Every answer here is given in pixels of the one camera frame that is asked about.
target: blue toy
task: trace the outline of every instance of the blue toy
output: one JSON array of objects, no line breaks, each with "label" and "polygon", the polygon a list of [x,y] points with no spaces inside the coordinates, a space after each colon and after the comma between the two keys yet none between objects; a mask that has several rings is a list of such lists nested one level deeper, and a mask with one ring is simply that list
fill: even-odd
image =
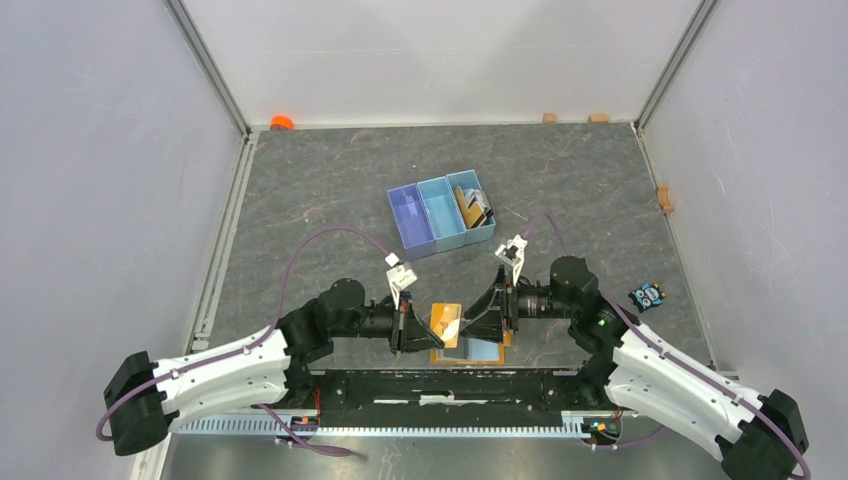
[{"label": "blue toy", "polygon": [[630,292],[628,297],[633,300],[633,304],[636,305],[636,308],[638,308],[641,313],[649,308],[662,305],[662,299],[665,298],[665,293],[660,290],[660,286],[658,284],[646,283],[640,288]]}]

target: yellow card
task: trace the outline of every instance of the yellow card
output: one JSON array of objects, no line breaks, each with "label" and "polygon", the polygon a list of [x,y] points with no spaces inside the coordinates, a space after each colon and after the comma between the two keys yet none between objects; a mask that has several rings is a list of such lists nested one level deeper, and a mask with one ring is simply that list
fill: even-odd
[{"label": "yellow card", "polygon": [[434,303],[430,310],[430,330],[445,342],[445,348],[456,348],[462,305],[459,303]]}]

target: floor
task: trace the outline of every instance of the floor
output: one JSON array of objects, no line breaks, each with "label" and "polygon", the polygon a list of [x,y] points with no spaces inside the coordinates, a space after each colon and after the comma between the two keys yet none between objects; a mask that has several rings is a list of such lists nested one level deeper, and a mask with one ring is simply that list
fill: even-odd
[{"label": "floor", "polygon": [[[468,306],[492,282],[497,246],[547,209],[573,252],[622,305],[645,282],[662,284],[666,302],[642,320],[667,341],[708,362],[709,353],[639,145],[626,124],[408,127],[263,132],[220,292],[211,346],[244,337],[275,316],[283,267],[296,246],[327,225],[351,225],[403,257],[386,191],[474,168],[495,209],[495,237],[418,260],[410,289],[416,311],[433,302]],[[352,277],[368,295],[388,294],[379,251],[353,234],[329,234],[296,263],[286,309],[335,280]],[[562,252],[540,223],[523,274],[547,283]],[[565,320],[521,323],[507,366],[579,367],[587,355]],[[421,368],[427,352],[394,356],[386,340],[336,339],[320,368]]]}]

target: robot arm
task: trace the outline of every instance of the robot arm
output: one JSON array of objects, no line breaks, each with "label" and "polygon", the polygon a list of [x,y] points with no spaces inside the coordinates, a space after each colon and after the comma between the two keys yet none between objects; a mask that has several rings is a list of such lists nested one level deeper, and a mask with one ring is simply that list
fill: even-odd
[{"label": "robot arm", "polygon": [[[516,264],[520,251],[512,252]],[[412,308],[408,285],[399,274],[392,295],[365,304],[365,290],[352,279],[341,279],[301,308],[279,319],[260,345],[249,349],[266,330],[228,345],[151,363],[146,352],[128,357],[104,397],[107,407],[130,390],[168,376],[124,401],[110,418],[118,455],[147,449],[168,433],[196,418],[238,407],[275,403],[304,404],[314,390],[308,364],[333,352],[333,337],[386,338],[392,352],[442,348],[444,343],[422,325]],[[799,451],[807,449],[806,432],[797,404],[775,390],[770,396],[727,380],[669,345],[599,293],[598,279],[584,259],[560,257],[551,265],[550,283],[533,285],[500,267],[493,284],[463,315],[460,334],[501,342],[505,332],[519,330],[520,320],[568,318],[569,335],[592,357],[577,374],[579,394],[589,405],[610,403],[647,415],[689,438],[714,458],[733,480],[783,480],[796,465],[789,449],[747,408],[747,402],[776,423]],[[661,351],[644,341],[662,345]],[[239,355],[185,373],[181,367],[204,362],[222,352]],[[722,394],[686,369],[723,384],[734,394]]]},{"label": "robot arm", "polygon": [[[337,280],[286,314],[267,339],[248,347],[266,332],[262,329],[226,345],[157,362],[151,362],[147,352],[127,357],[103,394],[107,408],[146,382],[170,378],[122,399],[124,404],[109,418],[115,453],[146,450],[200,417],[256,404],[302,404],[313,390],[307,365],[333,352],[333,337],[386,338],[392,352],[444,347],[418,322],[409,293],[399,291],[397,304],[390,295],[365,305],[365,289],[349,278]],[[233,351],[241,353],[210,361]],[[204,365],[180,373],[198,364]]]}]

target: blue bin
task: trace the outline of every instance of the blue bin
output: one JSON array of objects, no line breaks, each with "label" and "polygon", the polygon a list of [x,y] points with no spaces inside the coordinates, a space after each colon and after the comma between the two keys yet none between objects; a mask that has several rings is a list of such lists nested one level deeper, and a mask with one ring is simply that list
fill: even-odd
[{"label": "blue bin", "polygon": [[[448,181],[448,185],[450,186],[451,192],[453,192],[456,187],[461,187],[462,193],[466,193],[467,191],[473,189],[483,190],[483,188],[480,186],[480,180],[477,179],[477,172],[475,172],[474,170],[451,173],[449,175],[446,175],[445,179],[447,179]],[[480,225],[477,228],[467,229],[465,231],[465,245],[489,240],[494,234],[495,216],[492,215],[491,218],[486,220],[486,223],[484,223],[483,225]]]},{"label": "blue bin", "polygon": [[436,253],[465,245],[465,223],[445,177],[418,182],[418,193],[436,239]]},{"label": "blue bin", "polygon": [[418,186],[413,183],[393,188],[388,194],[407,260],[436,253],[436,239],[430,228]]}]

